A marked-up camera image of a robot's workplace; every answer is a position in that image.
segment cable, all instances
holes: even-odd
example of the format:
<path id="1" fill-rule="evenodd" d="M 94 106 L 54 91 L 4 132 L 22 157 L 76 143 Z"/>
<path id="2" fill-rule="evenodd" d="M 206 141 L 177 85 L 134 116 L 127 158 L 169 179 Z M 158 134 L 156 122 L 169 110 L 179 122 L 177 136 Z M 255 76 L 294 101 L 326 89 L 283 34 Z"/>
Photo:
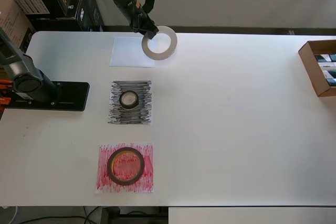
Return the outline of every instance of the cable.
<path id="1" fill-rule="evenodd" d="M 15 213 L 14 213 L 14 216 L 12 217 L 12 220 L 8 223 L 8 224 L 11 224 L 13 222 L 13 220 L 15 219 L 17 215 L 17 207 L 15 207 Z"/>
<path id="2" fill-rule="evenodd" d="M 24 222 L 20 222 L 19 224 L 24 224 L 24 223 L 29 223 L 29 222 L 33 222 L 33 221 L 37 221 L 37 220 L 44 220 L 44 219 L 85 219 L 85 220 L 88 220 L 88 218 L 83 217 L 83 216 L 62 216 L 62 217 L 48 216 L 48 217 L 42 217 L 42 218 L 37 218 L 37 219 L 33 219 L 33 220 L 26 220 Z"/>
<path id="3" fill-rule="evenodd" d="M 138 212 L 138 213 L 140 213 L 140 214 L 142 214 L 142 215 L 147 215 L 145 212 L 142 212 L 142 211 L 131 211 L 131 212 L 129 212 L 127 215 L 131 215 L 131 214 L 133 214 L 133 213 L 135 213 L 135 212 Z"/>
<path id="4" fill-rule="evenodd" d="M 84 209 L 84 213 L 85 213 L 85 216 L 86 218 L 88 218 L 88 215 L 86 214 L 86 210 L 85 210 L 85 206 L 83 206 L 83 209 Z"/>
<path id="5" fill-rule="evenodd" d="M 84 221 L 84 224 L 86 224 L 86 221 L 89 220 L 90 215 L 91 215 L 94 211 L 96 211 L 98 208 L 100 208 L 100 207 L 96 207 L 94 210 L 92 210 L 92 211 L 89 213 L 88 218 Z"/>

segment floor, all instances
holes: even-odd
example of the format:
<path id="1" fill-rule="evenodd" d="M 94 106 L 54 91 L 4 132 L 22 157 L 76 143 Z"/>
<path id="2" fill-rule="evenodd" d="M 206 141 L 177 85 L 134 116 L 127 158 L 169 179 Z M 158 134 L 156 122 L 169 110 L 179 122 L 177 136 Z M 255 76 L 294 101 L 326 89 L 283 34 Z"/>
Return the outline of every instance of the floor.
<path id="1" fill-rule="evenodd" d="M 86 207 L 87 213 L 95 207 Z M 15 212 L 15 207 L 3 209 L 0 207 L 0 224 L 8 224 Z M 17 216 L 12 224 L 19 224 L 26 220 L 31 220 L 46 216 L 85 216 L 83 207 L 19 207 Z M 90 219 L 100 223 L 101 208 L 98 208 Z M 84 219 L 45 219 L 31 222 L 32 224 L 83 224 Z"/>
<path id="2" fill-rule="evenodd" d="M 85 207 L 87 214 L 95 207 Z M 163 207 L 119 207 L 120 214 L 139 214 L 139 211 L 147 215 L 163 215 L 168 213 L 168 208 Z M 101 207 L 92 215 L 90 220 L 97 224 L 101 222 Z M 0 224 L 8 224 L 15 212 L 15 207 L 3 209 L 0 207 Z M 19 207 L 17 216 L 12 224 L 20 224 L 23 221 L 47 217 L 47 216 L 85 216 L 83 207 Z M 84 219 L 44 219 L 30 222 L 32 224 L 84 224 Z"/>

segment black scribbled paper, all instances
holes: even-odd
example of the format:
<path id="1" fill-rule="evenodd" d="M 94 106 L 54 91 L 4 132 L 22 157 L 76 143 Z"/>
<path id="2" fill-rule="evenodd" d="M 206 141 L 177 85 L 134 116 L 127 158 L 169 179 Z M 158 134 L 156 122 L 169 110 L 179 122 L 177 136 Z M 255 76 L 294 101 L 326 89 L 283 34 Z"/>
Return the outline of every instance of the black scribbled paper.
<path id="1" fill-rule="evenodd" d="M 125 109 L 119 102 L 123 92 L 134 91 L 139 105 Z M 109 122 L 112 124 L 146 124 L 152 122 L 152 81 L 112 81 Z"/>

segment paper sheet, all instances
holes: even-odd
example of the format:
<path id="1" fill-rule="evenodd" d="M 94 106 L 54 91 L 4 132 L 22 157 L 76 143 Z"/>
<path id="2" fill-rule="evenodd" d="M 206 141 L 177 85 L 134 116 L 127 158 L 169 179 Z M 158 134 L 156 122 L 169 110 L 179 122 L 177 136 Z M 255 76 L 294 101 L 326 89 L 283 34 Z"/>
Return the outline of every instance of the paper sheet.
<path id="1" fill-rule="evenodd" d="M 111 67 L 155 67 L 155 60 L 148 58 L 141 47 L 142 38 L 116 37 L 114 39 Z"/>
<path id="2" fill-rule="evenodd" d="M 138 150 L 145 162 L 145 167 L 141 178 L 129 186 L 120 186 L 114 183 L 107 173 L 107 162 L 110 156 L 118 149 L 132 147 Z M 135 193 L 150 193 L 154 186 L 153 169 L 153 144 L 152 143 L 122 143 L 112 145 L 101 145 L 99 150 L 98 175 L 96 183 L 96 193 L 118 193 L 121 191 Z"/>
<path id="3" fill-rule="evenodd" d="M 139 97 L 139 105 L 125 109 L 119 102 L 120 95 L 134 91 Z M 152 81 L 112 81 L 109 119 L 112 124 L 146 124 L 152 122 Z"/>

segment tape roll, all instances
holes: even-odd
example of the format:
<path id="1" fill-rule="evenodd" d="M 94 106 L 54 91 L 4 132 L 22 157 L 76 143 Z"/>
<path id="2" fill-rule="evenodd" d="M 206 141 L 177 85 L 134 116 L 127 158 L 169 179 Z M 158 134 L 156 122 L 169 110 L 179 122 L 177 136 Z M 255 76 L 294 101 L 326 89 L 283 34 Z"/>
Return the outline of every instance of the tape roll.
<path id="1" fill-rule="evenodd" d="M 120 105 L 127 110 L 134 109 L 139 105 L 138 94 L 132 90 L 123 92 L 119 97 Z"/>
<path id="2" fill-rule="evenodd" d="M 114 163 L 115 159 L 123 153 L 132 153 L 139 159 L 140 167 L 139 167 L 138 173 L 134 177 L 132 177 L 128 180 L 122 180 L 122 179 L 118 178 L 116 176 L 116 174 L 114 174 L 114 172 L 113 172 L 113 163 Z M 113 182 L 115 182 L 116 184 L 121 185 L 121 186 L 129 186 L 129 185 L 132 185 L 135 182 L 137 182 L 141 178 L 144 169 L 145 169 L 145 161 L 143 159 L 142 154 L 138 150 L 136 150 L 132 147 L 123 147 L 123 148 L 120 148 L 120 149 L 116 150 L 115 152 L 112 153 L 112 155 L 110 156 L 110 158 L 107 162 L 107 173 L 108 173 L 110 179 Z"/>
<path id="3" fill-rule="evenodd" d="M 176 49 L 177 46 L 177 35 L 174 32 L 172 28 L 169 28 L 167 26 L 158 26 L 159 29 L 158 34 L 166 34 L 170 38 L 170 45 L 168 49 L 165 52 L 152 52 L 148 47 L 149 39 L 147 36 L 144 36 L 141 42 L 142 50 L 143 52 L 151 59 L 153 60 L 165 60 L 172 55 Z"/>

